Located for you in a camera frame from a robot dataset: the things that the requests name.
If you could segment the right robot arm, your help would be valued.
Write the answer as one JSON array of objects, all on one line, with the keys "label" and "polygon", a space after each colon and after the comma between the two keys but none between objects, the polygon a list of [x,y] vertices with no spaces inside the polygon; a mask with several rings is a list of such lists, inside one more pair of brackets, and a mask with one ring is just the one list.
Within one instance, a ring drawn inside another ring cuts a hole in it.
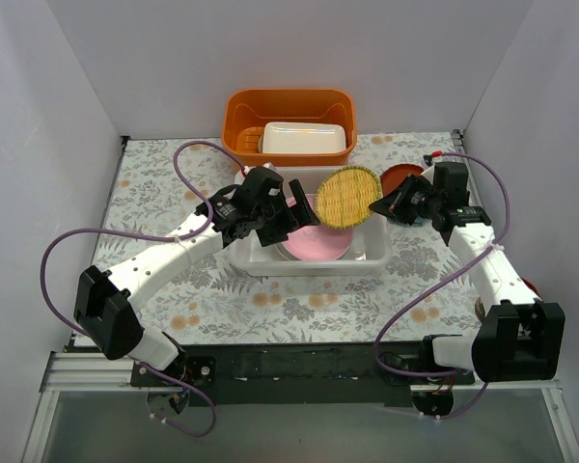
[{"label": "right robot arm", "polygon": [[388,365],[381,354],[375,360],[387,372],[433,384],[461,371],[485,383],[550,380],[558,367],[565,313],[559,304],[542,301],[517,274],[489,216],[470,203],[468,180],[464,164],[437,162],[408,176],[370,209],[405,225],[417,218],[431,222],[463,265],[427,293],[468,274],[484,310],[478,333],[424,338],[416,370]]}]

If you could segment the teal beaded plate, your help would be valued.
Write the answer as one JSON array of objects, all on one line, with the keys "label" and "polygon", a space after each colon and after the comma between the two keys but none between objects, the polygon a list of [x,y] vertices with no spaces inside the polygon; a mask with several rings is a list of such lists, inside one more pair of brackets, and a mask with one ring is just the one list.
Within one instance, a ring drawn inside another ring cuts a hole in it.
[{"label": "teal beaded plate", "polygon": [[401,215],[393,215],[389,218],[389,221],[404,227],[421,227],[428,223],[429,219],[414,213],[403,212]]}]

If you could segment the woven bamboo yellow plate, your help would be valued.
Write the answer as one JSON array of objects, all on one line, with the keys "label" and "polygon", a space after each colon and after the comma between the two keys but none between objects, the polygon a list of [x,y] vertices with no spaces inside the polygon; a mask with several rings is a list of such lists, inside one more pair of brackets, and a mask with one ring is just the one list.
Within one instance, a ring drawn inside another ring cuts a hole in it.
[{"label": "woven bamboo yellow plate", "polygon": [[314,211],[324,226],[347,230],[366,222],[370,206],[383,197],[379,176],[362,166],[343,167],[318,187]]}]

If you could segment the pink plate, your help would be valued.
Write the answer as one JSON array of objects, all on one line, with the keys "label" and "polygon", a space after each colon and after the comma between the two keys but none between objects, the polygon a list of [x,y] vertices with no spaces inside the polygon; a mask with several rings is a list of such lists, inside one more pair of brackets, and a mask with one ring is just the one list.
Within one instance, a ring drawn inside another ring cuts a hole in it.
[{"label": "pink plate", "polygon": [[324,225],[303,227],[289,234],[275,248],[285,258],[303,261],[341,259],[349,250],[353,230],[336,230]]}]

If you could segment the red-brown plate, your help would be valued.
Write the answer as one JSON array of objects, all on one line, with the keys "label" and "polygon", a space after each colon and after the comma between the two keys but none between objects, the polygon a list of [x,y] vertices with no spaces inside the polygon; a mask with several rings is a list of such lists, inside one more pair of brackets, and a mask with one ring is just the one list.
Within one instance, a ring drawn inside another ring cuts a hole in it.
[{"label": "red-brown plate", "polygon": [[423,171],[423,167],[409,163],[398,164],[387,169],[380,176],[383,195],[387,196],[392,193],[408,176],[419,176]]}]

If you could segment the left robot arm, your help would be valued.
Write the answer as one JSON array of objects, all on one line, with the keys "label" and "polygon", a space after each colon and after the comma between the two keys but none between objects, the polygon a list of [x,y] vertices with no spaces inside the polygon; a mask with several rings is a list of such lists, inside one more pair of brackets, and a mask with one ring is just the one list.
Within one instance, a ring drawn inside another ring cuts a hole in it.
[{"label": "left robot arm", "polygon": [[240,184],[222,188],[199,204],[161,243],[107,270],[84,270],[75,300],[76,322],[107,359],[143,362],[162,384],[177,385],[186,374],[186,353],[168,334],[141,322],[138,313],[178,274],[251,233],[266,247],[317,225],[300,182],[289,182],[292,200],[285,197],[284,183],[267,167],[252,168]]}]

